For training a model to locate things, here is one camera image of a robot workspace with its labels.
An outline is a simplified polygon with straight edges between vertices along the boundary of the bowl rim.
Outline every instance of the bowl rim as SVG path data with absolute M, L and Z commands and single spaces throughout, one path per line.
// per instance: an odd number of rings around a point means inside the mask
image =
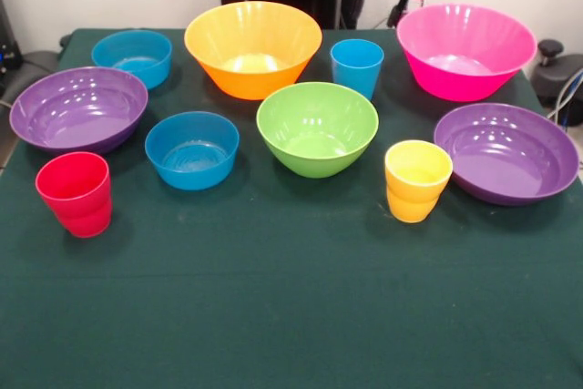
M 51 146 L 51 145 L 47 145 L 47 144 L 43 144 L 43 143 L 39 143 L 39 142 L 33 141 L 26 133 L 21 132 L 18 128 L 15 127 L 13 113 L 15 114 L 16 107 L 18 107 L 17 104 L 19 103 L 19 101 L 22 98 L 22 96 L 25 95 L 25 93 L 27 93 L 29 90 L 31 90 L 33 88 L 40 87 L 42 84 L 44 84 L 46 81 L 48 81 L 51 78 L 65 76 L 65 75 L 67 75 L 67 74 L 69 74 L 71 72 L 74 72 L 74 71 L 87 71 L 87 70 L 106 70 L 108 72 L 115 72 L 116 75 L 128 76 L 128 77 L 131 77 L 132 80 L 135 80 L 136 83 L 138 84 L 138 86 L 141 87 L 141 91 L 142 91 L 142 93 L 144 94 L 144 96 L 146 98 L 143 100 L 143 105 L 139 109 L 139 111 L 136 114 L 136 116 L 134 118 L 132 118 L 131 121 L 128 122 L 128 124 L 125 127 L 123 127 L 122 129 L 118 130 L 114 134 L 110 134 L 107 137 L 101 138 L 101 139 L 96 140 L 96 141 L 93 141 L 91 143 L 79 144 L 79 145 L 76 145 L 76 146 L 67 146 L 67 147 L 56 147 L 56 146 Z M 129 72 L 126 72 L 124 70 L 119 70 L 118 68 L 113 68 L 113 67 L 99 67 L 99 66 L 73 67 L 73 68 L 68 68 L 68 69 L 65 69 L 65 70 L 60 70 L 60 71 L 55 72 L 55 73 L 53 73 L 51 75 L 48 75 L 46 77 L 43 77 L 43 78 L 39 79 L 38 81 L 36 81 L 35 83 L 33 83 L 30 86 L 28 86 L 27 88 L 25 88 L 18 95 L 18 97 L 15 99 L 14 103 L 12 104 L 12 108 L 10 108 L 10 115 L 8 117 L 8 120 L 10 122 L 10 128 L 12 128 L 12 130 L 15 132 L 15 134 L 20 139 L 22 139 L 23 141 L 25 141 L 26 143 L 28 143 L 29 145 L 32 145 L 32 146 L 35 146 L 37 148 L 41 148 L 41 149 L 44 149 L 44 150 L 66 151 L 66 153 L 78 152 L 80 148 L 93 148 L 93 147 L 95 147 L 95 146 L 103 143 L 104 141 L 107 141 L 109 138 L 113 138 L 116 135 L 124 132 L 129 127 L 133 126 L 135 123 L 137 123 L 140 120 L 140 118 L 144 114 L 144 111 L 146 111 L 146 108 L 148 107 L 148 101 L 149 101 L 149 94 L 148 94 L 148 89 L 146 88 L 146 85 L 137 76 L 135 76 L 135 75 L 133 75 L 133 74 L 131 74 Z
M 261 4 L 261 5 L 275 5 L 275 7 L 280 7 L 280 8 L 282 8 L 282 9 L 291 9 L 291 10 L 294 10 L 294 11 L 296 11 L 296 12 L 300 13 L 301 15 L 304 15 L 304 16 L 308 17 L 308 18 L 309 18 L 309 19 L 312 21 L 312 23 L 313 23 L 314 25 L 316 25 L 316 28 L 317 28 L 317 29 L 320 31 L 320 33 L 319 33 L 319 39 L 318 39 L 318 40 L 319 40 L 319 41 L 318 41 L 318 44 L 317 44 L 317 45 L 316 45 L 316 47 L 313 49 L 313 51 L 312 51 L 312 54 L 311 54 L 310 56 L 308 56 L 308 57 L 307 57 L 305 60 L 303 60 L 303 61 L 300 61 L 299 63 L 292 64 L 292 65 L 290 65 L 290 66 L 288 66 L 288 67 L 281 68 L 281 69 L 279 69 L 279 70 L 274 70 L 274 71 L 272 71 L 272 72 L 249 72 L 249 73 L 248 73 L 248 72 L 234 72 L 234 71 L 232 71 L 232 70 L 226 70 L 226 69 L 222 68 L 221 66 L 218 66 L 218 65 L 216 65 L 216 64 L 214 64 L 214 63 L 210 63 L 210 62 L 208 62 L 208 61 L 207 61 L 206 59 L 204 59 L 204 57 L 202 57 L 202 56 L 195 55 L 195 54 L 194 54 L 194 53 L 193 53 L 193 52 L 190 50 L 190 47 L 189 47 L 189 45 L 187 44 L 187 35 L 189 34 L 189 32 L 190 32 L 190 29 L 191 29 L 191 28 L 192 28 L 192 27 L 195 25 L 195 23 L 196 23 L 197 21 L 199 21 L 199 20 L 200 20 L 202 17 L 204 17 L 204 16 L 206 16 L 206 15 L 210 15 L 210 14 L 212 14 L 213 12 L 215 12 L 215 11 L 217 11 L 217 10 L 219 10 L 219 9 L 230 9 L 230 8 L 233 8 L 233 7 L 235 7 L 236 5 L 253 5 L 253 4 L 255 4 L 255 5 L 256 5 L 256 4 Z M 194 19 L 193 19 L 193 20 L 192 20 L 192 21 L 189 23 L 189 25 L 188 25 L 188 26 L 186 26 L 186 29 L 184 30 L 184 37 L 183 37 L 183 39 L 184 39 L 184 46 L 186 47 L 186 50 L 187 50 L 187 51 L 188 51 L 188 52 L 189 52 L 189 53 L 190 53 L 190 54 L 191 54 L 191 55 L 192 55 L 192 56 L 193 56 L 193 57 L 194 57 L 194 58 L 195 58 L 197 61 L 199 61 L 200 63 L 202 63 L 202 64 L 204 64 L 204 65 L 206 65 L 206 66 L 209 66 L 209 67 L 211 67 L 211 68 L 214 68 L 215 70 L 219 70 L 219 71 L 222 71 L 222 72 L 229 72 L 229 73 L 232 73 L 233 75 L 255 76 L 255 75 L 272 75 L 272 74 L 277 74 L 277 73 L 280 73 L 280 72 L 285 72 L 285 71 L 287 71 L 287 70 L 291 70 L 291 69 L 294 69 L 294 68 L 297 68 L 297 67 L 299 67 L 301 64 L 305 63 L 306 61 L 310 61 L 310 59 L 312 59 L 312 57 L 315 55 L 315 53 L 316 53 L 316 52 L 318 52 L 318 49 L 320 49 L 320 47 L 322 46 L 323 33 L 322 33 L 322 28 L 320 27 L 320 25 L 318 25 L 318 22 L 316 22 L 316 20 L 315 20 L 315 19 L 314 19 L 314 18 L 313 18 L 311 15 L 309 15 L 309 14 L 305 13 L 305 12 L 304 12 L 304 11 L 302 11 L 301 9 L 295 8 L 295 7 L 293 7 L 293 6 L 290 6 L 290 5 L 281 4 L 281 3 L 279 3 L 279 2 L 269 2 L 269 1 L 266 1 L 266 0 L 246 0 L 246 1 L 242 1 L 242 2 L 232 2 L 232 3 L 230 3 L 230 4 L 225 4 L 225 5 L 219 5 L 219 6 L 215 6 L 214 8 L 211 8 L 211 9 L 209 9 L 209 10 L 205 11 L 204 13 L 202 13 L 202 14 L 198 15 L 196 18 L 194 18 Z
M 115 67 L 104 66 L 103 64 L 99 64 L 95 59 L 95 52 L 99 46 L 104 45 L 109 40 L 120 38 L 121 36 L 125 36 L 128 34 L 150 34 L 151 36 L 155 36 L 156 38 L 159 38 L 160 40 L 164 41 L 168 45 L 169 49 L 167 51 L 167 54 L 162 59 L 160 59 L 156 64 L 153 64 L 153 65 L 148 66 L 148 67 L 132 68 L 131 70 L 123 70 L 121 68 L 119 70 L 122 70 L 122 71 L 128 72 L 128 73 L 144 72 L 146 70 L 150 70 L 151 68 L 158 67 L 161 64 L 168 62 L 169 58 L 172 57 L 172 51 L 173 51 L 172 42 L 164 34 L 161 34 L 160 32 L 156 32 L 156 31 L 152 31 L 150 29 L 124 29 L 123 31 L 117 31 L 117 32 L 114 32 L 112 34 L 109 34 L 108 36 L 104 36 L 103 38 L 101 38 L 99 41 L 97 41 L 95 43 L 95 45 L 91 49 L 91 61 L 93 62 L 93 64 L 95 64 L 96 67 L 115 68 Z
M 574 163 L 575 165 L 573 166 L 573 170 L 572 170 L 572 175 L 568 178 L 568 182 L 566 182 L 565 184 L 561 185 L 560 187 L 553 189 L 551 191 L 547 191 L 545 193 L 539 193 L 536 195 L 528 195 L 528 196 L 516 196 L 516 195 L 508 195 L 507 193 L 502 193 L 499 191 L 492 191 L 491 189 L 484 189 L 483 187 L 479 186 L 478 184 L 474 183 L 472 180 L 467 179 L 462 177 L 461 175 L 459 175 L 456 171 L 455 171 L 455 166 L 454 166 L 454 175 L 456 178 L 462 180 L 463 182 L 476 187 L 477 189 L 482 190 L 485 193 L 488 193 L 490 195 L 494 195 L 494 196 L 498 196 L 500 198 L 504 198 L 504 199 L 509 199 L 509 200 L 519 200 L 519 201 L 535 201 L 535 200 L 542 200 L 545 198 L 550 198 L 552 196 L 557 195 L 558 193 L 560 193 L 561 191 L 565 190 L 566 188 L 568 188 L 571 184 L 573 184 L 573 182 L 577 179 L 578 177 L 578 172 L 579 172 L 579 166 L 578 166 L 578 151 L 577 148 L 575 147 L 575 144 L 573 143 L 573 140 L 571 140 L 571 138 L 561 129 L 559 128 L 557 125 L 555 125 L 553 122 L 551 122 L 550 120 L 548 120 L 547 118 L 545 118 L 544 116 L 538 114 L 537 112 L 524 108 L 524 107 L 517 107 L 516 105 L 511 105 L 511 104 L 505 104 L 505 103 L 498 103 L 498 102 L 478 102 L 475 104 L 469 104 L 469 105 L 464 105 L 462 107 L 457 107 L 452 109 L 451 111 L 448 111 L 447 113 L 445 113 L 440 119 L 439 121 L 435 124 L 435 129 L 434 129 L 434 143 L 438 146 L 440 146 L 441 148 L 445 147 L 443 145 L 440 145 L 437 142 L 437 131 L 440 127 L 442 127 L 445 123 L 445 121 L 452 117 L 452 115 L 454 115 L 455 113 L 457 113 L 458 111 L 467 111 L 468 108 L 470 107 L 490 107 L 490 108 L 509 108 L 513 111 L 522 113 L 522 114 L 526 114 L 529 117 L 532 117 L 534 119 L 539 120 L 542 123 L 547 123 L 550 124 L 549 126 L 552 127 L 551 129 L 554 129 L 555 132 L 558 133 L 558 135 L 560 137 L 565 138 L 568 143 L 566 142 L 566 144 L 569 144 L 569 148 L 571 149 L 571 151 L 574 153 L 574 156 L 577 158 Z
M 152 133 L 158 129 L 160 129 L 163 125 L 166 125 L 167 123 L 169 123 L 169 121 L 176 119 L 176 118 L 187 118 L 187 117 L 192 117 L 192 116 L 211 116 L 213 118 L 219 119 L 221 122 L 225 123 L 227 126 L 229 126 L 231 128 L 231 130 L 235 133 L 235 146 L 233 148 L 233 151 L 222 161 L 214 164 L 213 166 L 210 166 L 209 168 L 205 168 L 204 170 L 176 170 L 174 168 L 169 168 L 168 166 L 164 166 L 163 164 L 159 163 L 156 159 L 153 159 L 152 156 L 150 155 L 149 152 L 149 147 L 148 144 L 151 141 L 151 136 L 153 135 Z M 172 173 L 179 173 L 179 174 L 195 174 L 195 173 L 199 173 L 201 171 L 207 171 L 207 170 L 211 170 L 211 169 L 215 169 L 218 166 L 220 166 L 221 164 L 229 161 L 231 158 L 233 158 L 235 155 L 237 155 L 237 151 L 239 150 L 239 144 L 240 144 L 240 133 L 239 130 L 237 129 L 237 126 L 230 121 L 228 118 L 225 118 L 224 116 L 222 116 L 219 113 L 213 113 L 212 111 L 183 111 L 177 114 L 173 114 L 172 116 L 169 116 L 167 118 L 163 118 L 162 120 L 160 120 L 160 122 L 158 122 L 156 125 L 154 125 L 151 130 L 148 132 L 148 134 L 146 135 L 146 138 L 144 139 L 144 150 L 146 151 L 146 156 L 148 157 L 150 163 L 152 163 L 154 166 L 160 168 L 160 169 L 164 169 L 167 170 L 169 172 Z
M 492 12 L 496 15 L 501 15 L 501 16 L 505 17 L 506 19 L 516 23 L 517 25 L 522 27 L 528 33 L 528 35 L 530 36 L 530 40 L 532 41 L 532 53 L 528 57 L 528 60 L 526 60 L 524 63 L 521 63 L 519 66 L 516 66 L 513 68 L 508 68 L 506 70 L 500 70 L 500 71 L 492 72 L 489 74 L 481 74 L 481 75 L 480 74 L 452 72 L 451 70 L 444 70 L 442 68 L 435 67 L 435 66 L 427 63 L 424 59 L 417 56 L 410 49 L 409 45 L 404 43 L 402 36 L 401 36 L 403 26 L 405 26 L 409 20 L 412 20 L 410 18 L 411 16 L 420 15 L 423 13 L 424 10 L 427 10 L 427 9 L 441 9 L 441 8 L 446 7 L 446 6 L 460 6 L 460 7 L 472 8 L 472 9 L 481 9 L 484 11 Z M 399 40 L 399 44 L 401 45 L 401 47 L 403 48 L 403 50 L 406 52 L 407 55 L 412 56 L 413 58 L 415 58 L 417 61 L 423 63 L 424 65 L 431 66 L 431 67 L 437 68 L 439 70 L 443 70 L 447 73 L 453 73 L 453 74 L 459 75 L 460 77 L 499 77 L 499 76 L 503 76 L 503 75 L 513 74 L 513 73 L 516 73 L 521 68 L 523 68 L 524 66 L 526 66 L 528 63 L 530 63 L 535 58 L 535 56 L 537 55 L 537 51 L 538 51 L 538 46 L 537 46 L 538 42 L 537 42 L 537 38 L 535 37 L 535 34 L 522 21 L 518 20 L 517 18 L 514 18 L 513 16 L 511 16 L 507 13 L 503 13 L 502 11 L 499 11 L 495 8 L 491 8 L 488 6 L 482 6 L 482 5 L 478 5 L 478 4 L 465 3 L 465 2 L 443 2 L 443 3 L 438 3 L 438 4 L 431 4 L 431 5 L 427 5 L 427 6 L 422 6 L 418 9 L 415 9 L 414 11 L 407 13 L 401 19 L 401 21 L 398 23 L 397 28 L 396 28 L 396 35 L 397 35 L 397 40 Z
M 366 107 L 368 107 L 369 109 L 372 110 L 372 114 L 374 114 L 374 129 L 373 132 L 371 133 L 371 135 L 369 136 L 369 138 L 363 142 L 363 144 L 357 148 L 353 148 L 350 149 L 348 151 L 346 151 L 345 153 L 343 153 L 342 155 L 331 155 L 331 156 L 325 156 L 325 157 L 307 157 L 305 155 L 299 155 L 299 154 L 292 154 L 291 152 L 280 148 L 279 146 L 275 145 L 263 132 L 263 130 L 261 129 L 261 123 L 260 123 L 260 116 L 261 116 L 261 111 L 263 110 L 263 108 L 267 105 L 266 102 L 270 99 L 270 98 L 274 98 L 277 97 L 277 94 L 280 93 L 281 91 L 287 89 L 287 88 L 291 88 L 291 87 L 307 87 L 307 86 L 313 86 L 313 85 L 325 85 L 326 87 L 329 88 L 341 88 L 347 91 L 350 91 L 351 94 L 356 97 L 356 98 L 361 98 L 364 101 L 366 101 Z M 374 137 L 376 136 L 376 133 L 379 130 L 379 113 L 376 111 L 376 108 L 374 107 L 373 103 L 368 100 L 365 96 L 361 95 L 359 92 L 352 90 L 351 88 L 345 87 L 345 86 L 341 86 L 339 84 L 334 84 L 332 82 L 322 82 L 322 81 L 310 81 L 310 82 L 298 82 L 295 84 L 290 84 L 286 87 L 282 87 L 279 90 L 274 91 L 273 93 L 271 93 L 269 96 L 267 96 L 259 105 L 259 108 L 257 109 L 257 114 L 255 115 L 255 124 L 257 126 L 257 129 L 259 130 L 261 137 L 263 138 L 263 140 L 268 143 L 272 148 L 275 148 L 291 157 L 295 157 L 297 159 L 309 159 L 309 160 L 313 160 L 313 161 L 325 161 L 325 160 L 330 160 L 330 159 L 340 159 L 342 157 L 348 157 L 356 152 L 358 152 L 359 150 L 361 150 L 362 148 L 366 148 L 374 139 Z

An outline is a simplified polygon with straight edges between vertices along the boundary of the blue cup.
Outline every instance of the blue cup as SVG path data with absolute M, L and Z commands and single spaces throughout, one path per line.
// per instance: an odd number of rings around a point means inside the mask
M 148 90 L 159 86 L 170 72 L 172 43 L 158 32 L 121 31 L 100 40 L 91 51 L 96 66 L 113 67 L 138 77 Z
M 371 100 L 384 60 L 383 50 L 368 40 L 349 39 L 336 43 L 330 56 L 334 82 Z
M 239 131 L 223 116 L 190 111 L 159 122 L 146 136 L 145 148 L 167 184 L 203 190 L 229 176 L 239 148 Z

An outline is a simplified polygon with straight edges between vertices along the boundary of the orange bowl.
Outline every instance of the orange bowl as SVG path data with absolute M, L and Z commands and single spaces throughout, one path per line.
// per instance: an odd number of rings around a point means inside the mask
M 293 84 L 322 43 L 309 15 L 273 2 L 238 2 L 195 18 L 184 34 L 192 56 L 228 95 L 262 100 Z

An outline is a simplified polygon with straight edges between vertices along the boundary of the plastic bowl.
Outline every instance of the plastic bowl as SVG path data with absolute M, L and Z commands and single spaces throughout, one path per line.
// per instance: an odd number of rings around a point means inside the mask
M 406 15 L 397 37 L 421 88 L 446 100 L 484 99 L 537 53 L 514 18 L 476 5 L 431 5 Z
M 146 155 L 160 177 L 183 190 L 203 190 L 233 169 L 239 131 L 223 116 L 180 113 L 159 122 L 146 137 Z
M 35 82 L 16 99 L 10 125 L 18 137 L 52 154 L 104 154 L 138 126 L 148 91 L 114 68 L 63 70 Z
M 494 204 L 549 198 L 578 174 L 578 153 L 567 134 L 519 107 L 473 104 L 454 109 L 437 123 L 434 140 L 451 156 L 457 184 Z
M 356 91 L 325 82 L 282 88 L 257 111 L 257 127 L 273 155 L 307 178 L 325 178 L 354 163 L 373 140 L 379 118 Z
M 91 58 L 96 66 L 118 68 L 139 77 L 150 90 L 169 75 L 172 43 L 158 32 L 121 31 L 99 41 Z
M 222 91 L 261 100 L 298 79 L 322 43 L 322 30 L 291 6 L 239 2 L 194 19 L 184 43 Z

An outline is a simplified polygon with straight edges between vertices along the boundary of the yellow cup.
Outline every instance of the yellow cup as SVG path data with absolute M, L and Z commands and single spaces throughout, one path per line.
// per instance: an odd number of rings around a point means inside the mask
M 384 155 L 384 175 L 393 216 L 407 223 L 424 220 L 453 170 L 447 152 L 433 143 L 406 140 L 392 145 Z

